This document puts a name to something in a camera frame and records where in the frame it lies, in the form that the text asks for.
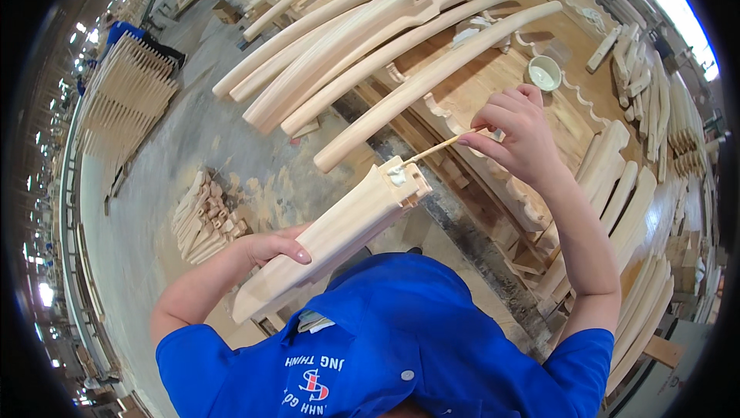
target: woman's left hand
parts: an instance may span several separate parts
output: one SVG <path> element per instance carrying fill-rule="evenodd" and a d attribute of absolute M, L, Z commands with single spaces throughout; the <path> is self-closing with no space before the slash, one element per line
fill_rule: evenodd
<path fill-rule="evenodd" d="M 260 267 L 277 255 L 285 255 L 300 264 L 309 264 L 309 252 L 295 240 L 311 223 L 284 228 L 270 233 L 245 235 L 235 242 L 241 247 L 249 262 Z"/>

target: white glue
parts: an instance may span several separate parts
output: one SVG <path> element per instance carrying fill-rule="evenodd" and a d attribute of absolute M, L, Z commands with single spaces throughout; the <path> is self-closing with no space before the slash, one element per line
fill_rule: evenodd
<path fill-rule="evenodd" d="M 389 169 L 388 178 L 391 179 L 393 185 L 402 186 L 403 183 L 406 182 L 406 172 L 404 171 L 403 166 L 399 164 L 398 166 Z"/>

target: cardboard box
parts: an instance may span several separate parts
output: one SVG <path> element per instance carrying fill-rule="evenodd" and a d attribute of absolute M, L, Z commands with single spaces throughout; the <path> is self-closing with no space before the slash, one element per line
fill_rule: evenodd
<path fill-rule="evenodd" d="M 236 9 L 223 0 L 218 1 L 211 10 L 213 11 L 213 15 L 221 20 L 221 23 L 226 23 L 227 25 L 234 25 L 241 18 L 241 15 L 239 15 Z"/>

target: woman's right hand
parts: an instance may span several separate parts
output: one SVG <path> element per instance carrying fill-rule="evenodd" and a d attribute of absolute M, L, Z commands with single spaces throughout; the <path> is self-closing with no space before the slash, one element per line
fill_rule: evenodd
<path fill-rule="evenodd" d="M 483 134 L 469 133 L 460 136 L 458 144 L 494 159 L 542 196 L 559 179 L 572 179 L 558 156 L 538 87 L 521 84 L 491 95 L 470 126 L 486 126 L 492 132 L 501 128 L 505 137 L 499 143 Z"/>

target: fingernail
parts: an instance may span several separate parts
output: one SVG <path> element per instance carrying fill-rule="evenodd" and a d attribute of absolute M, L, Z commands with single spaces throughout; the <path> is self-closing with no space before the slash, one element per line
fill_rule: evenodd
<path fill-rule="evenodd" d="M 298 252 L 298 259 L 299 259 L 299 262 L 301 262 L 303 264 L 308 264 L 309 262 L 311 262 L 311 258 L 309 257 L 309 253 L 307 253 L 305 251 L 299 251 Z"/>

